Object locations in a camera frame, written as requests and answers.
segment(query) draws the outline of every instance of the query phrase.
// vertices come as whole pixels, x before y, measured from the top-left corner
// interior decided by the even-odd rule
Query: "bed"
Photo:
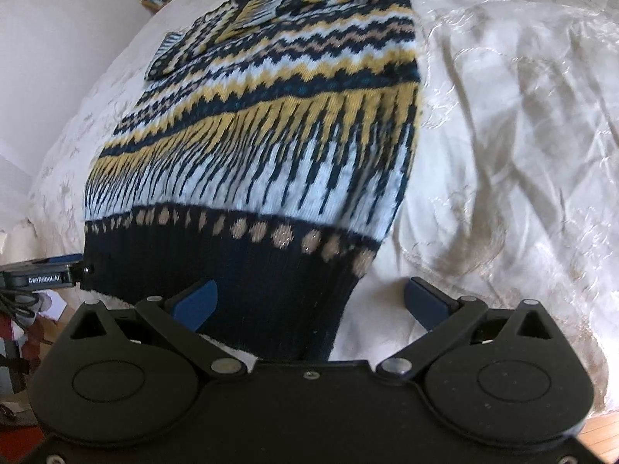
[[[48,152],[29,219],[47,255],[84,247],[89,168],[167,31],[225,0],[174,0],[138,33]],[[376,363],[421,336],[408,277],[491,306],[539,299],[619,409],[619,0],[411,0],[423,114],[410,184],[330,359]],[[64,294],[76,307],[91,295]],[[109,306],[122,302],[101,296]]]

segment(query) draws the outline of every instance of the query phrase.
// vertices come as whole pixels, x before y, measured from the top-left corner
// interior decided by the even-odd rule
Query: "black cable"
[[[20,302],[15,300],[16,296],[22,296]],[[14,291],[3,288],[0,290],[0,313],[9,316],[9,318],[17,323],[25,334],[28,334],[28,330],[21,323],[20,319],[35,319],[36,312],[32,310],[37,303],[41,301],[41,297],[38,293],[25,293],[24,291]],[[37,338],[37,340],[46,345],[53,345],[53,342],[45,340],[44,338]]]

